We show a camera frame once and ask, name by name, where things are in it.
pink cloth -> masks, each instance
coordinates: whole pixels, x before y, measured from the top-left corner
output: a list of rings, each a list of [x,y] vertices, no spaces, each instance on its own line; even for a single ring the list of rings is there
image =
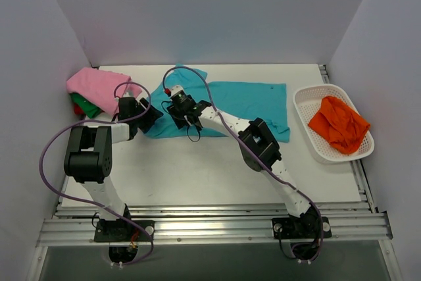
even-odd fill
[[[66,87],[68,93],[77,92],[102,111],[115,115],[118,101],[114,98],[114,89],[118,84],[131,80],[127,75],[84,67],[67,80]],[[142,89],[135,85],[123,85],[117,89],[116,94],[122,97],[126,92],[131,92],[136,98]]]

white tabletop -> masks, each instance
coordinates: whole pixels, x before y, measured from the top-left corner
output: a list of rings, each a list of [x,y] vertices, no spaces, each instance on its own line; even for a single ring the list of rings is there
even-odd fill
[[[189,65],[208,72],[207,81],[241,81],[287,84],[289,143],[280,143],[282,159],[298,188],[315,202],[360,201],[349,163],[323,165],[315,161],[305,142],[292,102],[295,90],[323,84],[315,64]],[[130,75],[150,92],[170,66],[103,66]],[[100,119],[110,119],[100,115]],[[131,206],[227,205],[280,203],[270,182],[244,163],[232,138],[186,137],[153,140],[141,132],[132,141],[112,147],[110,177],[121,199]],[[66,194],[89,199],[85,189],[70,178]],[[64,199],[62,207],[83,205]]]

white basket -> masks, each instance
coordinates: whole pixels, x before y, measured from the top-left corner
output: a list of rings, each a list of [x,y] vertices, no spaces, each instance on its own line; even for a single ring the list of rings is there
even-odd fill
[[[344,155],[309,128],[308,124],[316,112],[319,111],[322,99],[328,95],[341,99],[358,113],[347,93],[342,88],[331,84],[301,88],[294,93],[293,97],[295,110],[297,110],[301,123],[303,123],[303,128],[308,136],[306,139],[314,159],[319,163],[334,164],[369,156],[374,150],[374,140],[370,132],[367,132],[365,135],[358,151],[351,155]]]

orange cloth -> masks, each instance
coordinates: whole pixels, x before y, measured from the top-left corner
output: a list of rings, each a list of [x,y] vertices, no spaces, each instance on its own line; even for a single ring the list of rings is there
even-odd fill
[[[370,123],[342,100],[327,96],[309,126],[333,148],[343,154],[352,154],[360,147]]]

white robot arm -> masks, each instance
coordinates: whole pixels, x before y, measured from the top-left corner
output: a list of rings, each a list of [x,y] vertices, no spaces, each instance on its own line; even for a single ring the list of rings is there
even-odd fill
[[[206,101],[194,102],[190,96],[184,93],[181,86],[174,86],[169,91],[172,105],[167,109],[179,128],[185,125],[194,125],[198,129],[211,128],[227,136],[232,136],[210,103]],[[253,153],[260,156],[261,160],[280,180],[289,182],[296,187],[294,179],[289,174],[284,160],[281,158],[278,142],[274,139],[263,120],[250,121],[230,115],[224,111],[218,110],[218,112],[224,117],[231,131],[239,136]],[[299,218],[307,212],[310,208],[310,203],[302,195],[290,186],[281,184],[273,179],[242,147],[240,148],[246,164],[253,170],[262,172],[268,178],[284,201],[290,215]]]
[[[137,102],[133,97],[123,97],[118,101],[118,119],[124,120],[143,113],[148,102],[141,99]],[[64,171],[80,183],[90,194],[92,200],[108,207],[119,215],[129,217],[129,210],[119,198],[112,184],[112,144],[132,140],[137,129],[146,133],[154,122],[163,114],[150,106],[140,118],[128,123],[116,123],[108,126],[76,126],[70,131]],[[114,215],[98,208],[102,226],[119,221]]]

